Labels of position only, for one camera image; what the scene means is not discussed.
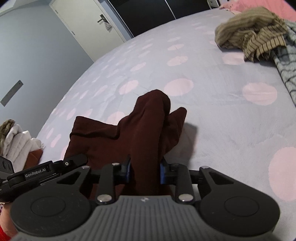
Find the white door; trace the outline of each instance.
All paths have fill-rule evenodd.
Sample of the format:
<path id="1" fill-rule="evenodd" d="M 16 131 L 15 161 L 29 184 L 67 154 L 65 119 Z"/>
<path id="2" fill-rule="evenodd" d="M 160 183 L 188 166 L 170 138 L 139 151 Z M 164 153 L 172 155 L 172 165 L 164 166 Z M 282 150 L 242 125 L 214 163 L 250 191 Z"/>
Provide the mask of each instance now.
<path id="1" fill-rule="evenodd" d="M 123 43 L 114 28 L 98 23 L 103 12 L 94 0 L 55 0 L 51 7 L 93 61 Z"/>

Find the black wardrobe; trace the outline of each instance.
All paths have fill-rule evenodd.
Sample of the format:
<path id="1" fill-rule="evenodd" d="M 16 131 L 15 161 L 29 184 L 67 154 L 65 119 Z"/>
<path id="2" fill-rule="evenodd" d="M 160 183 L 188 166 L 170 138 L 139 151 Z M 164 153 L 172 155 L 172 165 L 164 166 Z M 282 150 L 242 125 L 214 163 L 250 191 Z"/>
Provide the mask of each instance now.
<path id="1" fill-rule="evenodd" d="M 207 0 L 109 0 L 134 36 L 196 12 L 210 9 Z"/>

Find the pink pillow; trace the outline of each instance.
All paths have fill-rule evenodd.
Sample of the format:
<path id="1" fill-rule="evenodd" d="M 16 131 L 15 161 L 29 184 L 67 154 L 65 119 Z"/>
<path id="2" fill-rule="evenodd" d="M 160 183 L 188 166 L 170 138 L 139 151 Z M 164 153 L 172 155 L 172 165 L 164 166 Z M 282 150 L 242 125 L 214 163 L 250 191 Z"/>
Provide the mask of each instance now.
<path id="1" fill-rule="evenodd" d="M 285 0 L 231 0 L 220 6 L 220 8 L 226 8 L 230 11 L 239 11 L 263 6 L 269 11 L 274 12 L 280 18 L 290 21 L 296 21 L 296 11 L 285 2 Z"/>

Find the red sleeve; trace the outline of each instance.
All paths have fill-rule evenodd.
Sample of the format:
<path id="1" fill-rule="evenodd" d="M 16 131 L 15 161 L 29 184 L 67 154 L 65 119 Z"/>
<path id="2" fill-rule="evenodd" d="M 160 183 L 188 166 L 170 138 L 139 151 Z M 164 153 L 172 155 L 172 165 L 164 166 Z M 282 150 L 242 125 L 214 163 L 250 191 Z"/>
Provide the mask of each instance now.
<path id="1" fill-rule="evenodd" d="M 4 233 L 3 229 L 0 226 L 0 241 L 8 241 L 11 238 Z"/>

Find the bed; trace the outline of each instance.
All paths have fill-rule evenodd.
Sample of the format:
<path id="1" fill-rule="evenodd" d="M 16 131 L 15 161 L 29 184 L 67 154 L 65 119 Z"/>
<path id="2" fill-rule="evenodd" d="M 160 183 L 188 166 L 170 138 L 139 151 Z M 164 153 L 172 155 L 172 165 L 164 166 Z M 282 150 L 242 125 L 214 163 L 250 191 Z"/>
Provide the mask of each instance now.
<path id="1" fill-rule="evenodd" d="M 296 238 L 296 110 L 271 62 L 244 62 L 221 50 L 214 30 L 233 14 L 187 16 L 97 60 L 52 111 L 38 135 L 41 162 L 63 159 L 75 117 L 116 125 L 136 99 L 164 91 L 188 111 L 179 144 L 166 155 L 190 169 L 210 166 L 272 196 L 281 209 L 274 234 Z"/>

